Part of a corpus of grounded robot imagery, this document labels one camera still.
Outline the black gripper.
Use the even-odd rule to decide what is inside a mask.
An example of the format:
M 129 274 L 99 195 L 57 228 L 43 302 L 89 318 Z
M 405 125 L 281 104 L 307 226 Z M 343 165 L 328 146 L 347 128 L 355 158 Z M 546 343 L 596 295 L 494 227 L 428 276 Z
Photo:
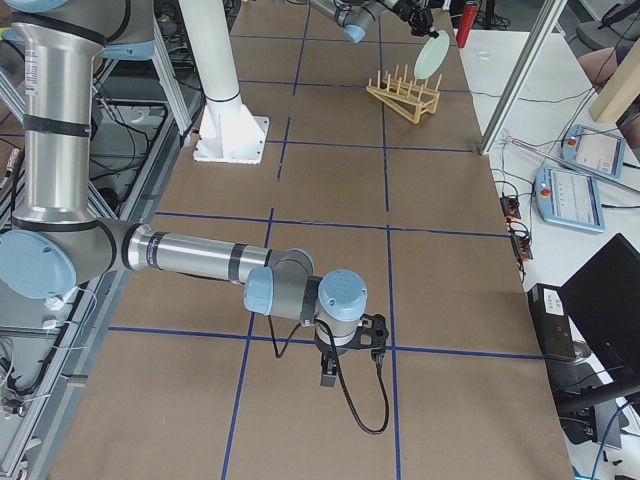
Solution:
M 433 16 L 427 7 L 413 5 L 410 9 L 407 23 L 410 26 L 412 35 L 429 35 L 431 38 L 438 38 L 439 32 L 433 29 Z
M 324 342 L 318 335 L 314 336 L 316 347 L 321 352 L 321 387 L 334 387 L 338 378 L 338 360 L 337 358 L 347 352 L 347 349 L 341 346 L 337 347 L 337 351 L 331 347 L 329 343 Z

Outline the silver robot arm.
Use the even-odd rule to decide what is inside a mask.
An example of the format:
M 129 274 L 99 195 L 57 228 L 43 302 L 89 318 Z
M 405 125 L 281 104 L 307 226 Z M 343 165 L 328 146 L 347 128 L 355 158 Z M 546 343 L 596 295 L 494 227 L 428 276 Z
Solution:
M 94 61 L 109 46 L 124 57 L 154 51 L 149 1 L 15 1 L 25 46 L 25 188 L 1 238 L 1 278 L 33 299 L 64 294 L 118 269 L 146 268 L 244 288 L 246 309 L 313 327 L 321 382 L 342 383 L 341 354 L 361 347 L 367 288 L 356 273 L 322 277 L 301 250 L 276 251 L 159 232 L 95 216 L 88 206 Z
M 332 19 L 343 29 L 343 33 L 352 43 L 364 39 L 367 31 L 380 17 L 391 12 L 410 26 L 411 34 L 416 37 L 437 38 L 439 33 L 434 27 L 434 18 L 427 1 L 383 0 L 383 1 L 338 1 L 310 0 L 309 6 L 325 17 Z

